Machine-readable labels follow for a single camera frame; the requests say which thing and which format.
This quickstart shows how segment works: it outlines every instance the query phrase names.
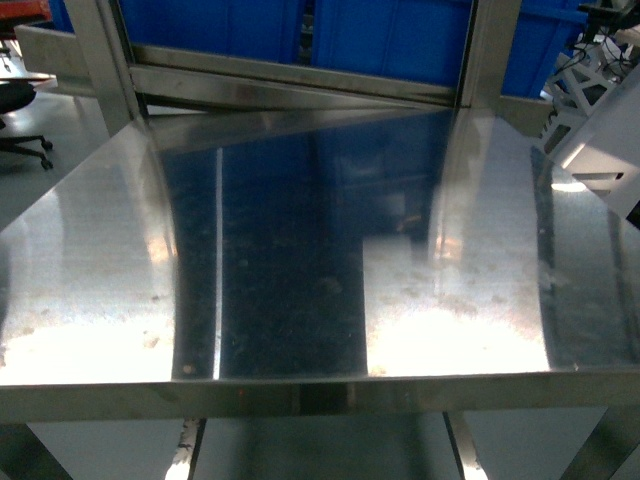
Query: metal frame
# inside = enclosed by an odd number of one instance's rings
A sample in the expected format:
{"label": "metal frame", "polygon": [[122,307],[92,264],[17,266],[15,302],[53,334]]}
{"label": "metal frame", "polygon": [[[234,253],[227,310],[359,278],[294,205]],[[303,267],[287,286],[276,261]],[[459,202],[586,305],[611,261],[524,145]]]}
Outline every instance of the metal frame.
{"label": "metal frame", "polygon": [[474,0],[456,94],[460,108],[496,108],[521,0]]}
{"label": "metal frame", "polygon": [[[531,108],[544,119],[550,107],[545,102],[501,96],[511,43],[520,11],[520,0],[474,0],[467,33],[463,66],[457,89],[395,79],[322,70],[297,65],[230,58],[157,46],[131,45],[117,0],[65,0],[75,28],[74,35],[46,31],[51,45],[48,53],[64,51],[69,62],[52,65],[51,55],[27,55],[27,65],[50,70],[59,76],[62,91],[87,94],[90,84],[100,101],[108,129],[114,134],[135,116],[146,114],[145,94],[151,103],[196,108],[220,108],[220,96],[193,97],[202,91],[190,84],[216,87],[217,91],[238,91],[241,96],[225,99],[225,108],[370,108],[393,106],[421,108],[425,105],[460,108],[490,107],[526,130],[529,118],[522,110]],[[21,41],[42,36],[43,29],[19,27]],[[84,65],[78,52],[84,58]],[[177,93],[163,88],[160,79],[151,78],[150,67],[161,67],[165,78],[188,81]],[[283,95],[291,92],[292,98]],[[538,133],[524,131],[526,134]]]}
{"label": "metal frame", "polygon": [[132,56],[127,55],[130,46],[117,1],[67,0],[65,4],[107,130],[115,135],[138,115],[146,113],[129,76]]}

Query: stainless steel surface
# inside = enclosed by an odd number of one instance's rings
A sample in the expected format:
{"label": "stainless steel surface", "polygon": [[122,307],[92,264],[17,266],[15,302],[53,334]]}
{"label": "stainless steel surface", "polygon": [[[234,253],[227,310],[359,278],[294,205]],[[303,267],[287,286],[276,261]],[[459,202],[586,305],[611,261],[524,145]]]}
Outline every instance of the stainless steel surface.
{"label": "stainless steel surface", "polygon": [[640,444],[640,408],[610,408],[561,477],[609,480]]}
{"label": "stainless steel surface", "polygon": [[454,90],[439,85],[297,65],[280,65],[153,45],[134,45],[133,51],[140,65],[328,89],[335,93],[372,95],[444,106],[453,105]]}
{"label": "stainless steel surface", "polygon": [[0,420],[633,404],[639,233],[574,184],[489,111],[132,123],[0,235]]}
{"label": "stainless steel surface", "polygon": [[144,111],[129,76],[126,39],[109,0],[65,0],[65,5],[107,130],[115,135]]}
{"label": "stainless steel surface", "polygon": [[496,108],[521,0],[474,0],[456,106]]}
{"label": "stainless steel surface", "polygon": [[464,419],[464,412],[444,412],[443,415],[460,478],[462,480],[487,480],[487,474],[478,461],[478,453],[473,443],[471,429]]}
{"label": "stainless steel surface", "polygon": [[180,106],[216,106],[250,110],[391,108],[430,105],[357,96],[259,80],[172,68],[132,66],[136,91]]}

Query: stain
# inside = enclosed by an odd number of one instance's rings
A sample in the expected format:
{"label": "stain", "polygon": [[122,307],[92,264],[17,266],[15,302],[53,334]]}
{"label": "stain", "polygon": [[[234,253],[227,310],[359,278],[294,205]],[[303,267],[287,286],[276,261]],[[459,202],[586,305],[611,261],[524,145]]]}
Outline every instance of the stain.
{"label": "stain", "polygon": [[398,299],[396,297],[391,296],[391,295],[380,295],[380,297],[378,297],[378,298],[385,305],[395,305],[398,302]]}
{"label": "stain", "polygon": [[387,374],[387,369],[382,365],[375,365],[370,371],[369,375],[372,377],[384,377]]}
{"label": "stain", "polygon": [[427,276],[420,272],[411,272],[411,278],[413,278],[414,280],[422,280],[422,281],[428,280]]}
{"label": "stain", "polygon": [[145,348],[155,348],[155,346],[158,344],[158,342],[160,341],[160,337],[150,337],[150,338],[146,338],[144,340],[144,347]]}
{"label": "stain", "polygon": [[456,315],[477,315],[478,308],[458,295],[442,295],[438,305],[452,311]]}
{"label": "stain", "polygon": [[420,296],[420,292],[415,288],[403,288],[402,293],[411,298],[418,298]]}

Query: blue bin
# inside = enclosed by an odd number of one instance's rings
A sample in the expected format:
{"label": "blue bin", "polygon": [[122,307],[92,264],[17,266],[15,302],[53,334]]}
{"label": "blue bin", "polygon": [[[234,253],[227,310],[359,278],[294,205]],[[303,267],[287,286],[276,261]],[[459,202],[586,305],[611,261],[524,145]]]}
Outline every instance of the blue bin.
{"label": "blue bin", "polygon": [[[50,0],[58,30],[73,27],[62,0]],[[258,60],[297,59],[304,0],[120,0],[134,43]]]}
{"label": "blue bin", "polygon": [[465,0],[316,0],[313,65],[454,86]]}
{"label": "blue bin", "polygon": [[574,42],[587,14],[583,0],[525,0],[520,9],[511,56],[502,85],[504,95],[538,98],[553,73],[558,54]]}
{"label": "blue bin", "polygon": [[[558,53],[586,23],[580,1],[523,1],[504,94],[539,96]],[[317,0],[312,64],[455,87],[470,12],[470,0]]]}

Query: metal leg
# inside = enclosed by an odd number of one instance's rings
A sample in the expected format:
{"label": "metal leg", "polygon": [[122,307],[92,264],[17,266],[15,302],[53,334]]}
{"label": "metal leg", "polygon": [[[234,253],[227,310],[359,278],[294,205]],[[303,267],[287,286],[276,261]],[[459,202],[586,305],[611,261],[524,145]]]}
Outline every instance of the metal leg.
{"label": "metal leg", "polygon": [[610,479],[638,445],[640,407],[609,408],[560,480]]}
{"label": "metal leg", "polygon": [[458,82],[457,107],[496,107],[520,4],[520,0],[474,0]]}
{"label": "metal leg", "polygon": [[32,142],[32,141],[35,141],[35,140],[39,140],[41,142],[46,142],[45,138],[42,135],[28,135],[28,136],[24,136],[24,137],[0,138],[0,145],[22,143],[22,142]]}
{"label": "metal leg", "polygon": [[132,54],[117,1],[65,0],[100,110],[111,136],[146,114],[129,76]]}
{"label": "metal leg", "polygon": [[464,419],[464,413],[443,412],[442,415],[447,426],[453,455],[458,464],[460,480],[488,480],[487,474],[478,462],[476,446],[473,443],[471,429]]}
{"label": "metal leg", "polygon": [[27,155],[29,157],[40,157],[40,160],[47,160],[44,153],[30,148],[21,147],[19,145],[0,145],[0,151],[17,153],[18,155]]}
{"label": "metal leg", "polygon": [[0,425],[0,471],[10,480],[72,480],[26,425]]}
{"label": "metal leg", "polygon": [[200,453],[207,419],[186,419],[182,425],[180,443],[173,456],[165,480],[192,480]]}

